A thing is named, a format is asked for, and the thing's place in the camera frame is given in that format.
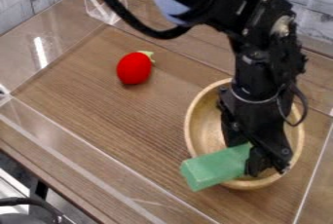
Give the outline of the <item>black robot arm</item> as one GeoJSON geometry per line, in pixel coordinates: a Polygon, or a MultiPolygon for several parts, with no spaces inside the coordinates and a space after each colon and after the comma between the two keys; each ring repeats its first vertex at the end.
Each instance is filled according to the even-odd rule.
{"type": "Polygon", "coordinates": [[[229,146],[253,144],[245,173],[290,167],[284,126],[296,99],[306,101],[297,77],[308,62],[288,0],[167,0],[165,14],[185,26],[206,24],[227,35],[235,56],[231,84],[218,90],[222,134],[229,146]]]}

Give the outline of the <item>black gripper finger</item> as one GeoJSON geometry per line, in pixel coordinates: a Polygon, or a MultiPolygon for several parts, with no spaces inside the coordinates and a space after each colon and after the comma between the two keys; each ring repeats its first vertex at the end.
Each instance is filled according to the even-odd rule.
{"type": "Polygon", "coordinates": [[[241,126],[237,122],[223,122],[221,126],[225,144],[227,147],[234,147],[249,142],[249,138],[243,134],[241,126]]]}
{"type": "Polygon", "coordinates": [[[258,177],[269,168],[274,168],[276,171],[282,174],[289,168],[289,163],[270,152],[266,152],[261,147],[254,146],[250,149],[250,156],[246,160],[245,174],[258,177]]]}

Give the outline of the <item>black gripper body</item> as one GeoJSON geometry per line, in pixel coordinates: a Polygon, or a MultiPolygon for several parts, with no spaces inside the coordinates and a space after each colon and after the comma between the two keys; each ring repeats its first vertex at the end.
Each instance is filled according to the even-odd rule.
{"type": "Polygon", "coordinates": [[[221,123],[237,122],[249,138],[252,148],[261,147],[266,152],[292,163],[293,149],[286,137],[284,125],[292,113],[294,92],[282,87],[270,98],[254,100],[242,98],[235,87],[218,88],[217,107],[221,111],[221,123]]]}

